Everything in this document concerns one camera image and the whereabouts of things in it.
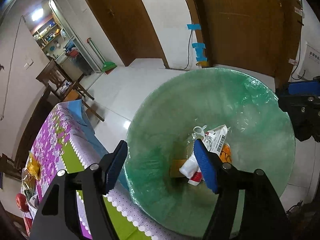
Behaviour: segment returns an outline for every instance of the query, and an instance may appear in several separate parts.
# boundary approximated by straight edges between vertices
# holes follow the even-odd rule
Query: floral tablecloth
[[[95,137],[81,100],[59,103],[54,107],[37,135],[31,152],[41,164],[40,181],[36,183],[39,201],[57,171],[83,171],[108,154]],[[104,202],[119,239],[188,239],[147,217],[132,203],[128,191],[120,182],[104,196]],[[92,239],[81,191],[77,192],[77,206],[82,233]]]

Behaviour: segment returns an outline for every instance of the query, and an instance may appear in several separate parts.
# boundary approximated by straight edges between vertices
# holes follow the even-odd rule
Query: barcode
[[[224,135],[221,136],[221,140],[220,140],[220,143],[219,143],[219,146],[217,148],[217,151],[220,152],[221,151],[221,148],[222,148],[222,145],[223,145],[223,142],[224,142],[224,139],[226,137]]]

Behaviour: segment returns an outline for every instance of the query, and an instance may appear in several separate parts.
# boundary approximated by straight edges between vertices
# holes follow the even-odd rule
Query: wooden door
[[[142,0],[86,0],[125,66],[136,58],[162,58],[158,36]]]
[[[208,28],[211,44],[210,64],[277,75],[280,82],[288,81],[288,55],[297,52],[301,27],[292,16],[297,5],[293,1],[203,0],[208,24],[204,28]]]

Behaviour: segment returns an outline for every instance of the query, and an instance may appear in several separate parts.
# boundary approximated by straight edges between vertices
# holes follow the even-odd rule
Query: silver bolt
[[[222,168],[224,168],[225,170],[230,170],[232,167],[232,165],[230,163],[223,163],[222,164]]]
[[[97,170],[99,168],[99,164],[97,164],[97,163],[94,163],[94,164],[91,164],[90,165],[90,170],[92,170],[92,171],[95,171],[95,170]]]
[[[259,175],[259,176],[264,175],[264,171],[263,171],[263,170],[260,170],[260,169],[257,169],[257,170],[256,170],[256,173],[257,173],[257,175]]]
[[[59,170],[59,171],[57,172],[57,175],[58,175],[59,177],[63,176],[64,174],[66,174],[66,171],[65,171],[65,170]]]

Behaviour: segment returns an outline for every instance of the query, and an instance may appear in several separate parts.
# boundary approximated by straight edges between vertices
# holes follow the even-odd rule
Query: trash can
[[[287,113],[266,85],[245,73],[206,68],[181,74],[153,91],[136,112],[127,134],[124,165],[133,201],[151,218],[177,233],[201,237],[218,195],[204,182],[170,178],[174,159],[186,158],[195,126],[230,127],[226,142],[239,170],[265,171],[277,194],[284,191],[294,162],[295,138]],[[233,232],[240,228],[240,191]]]

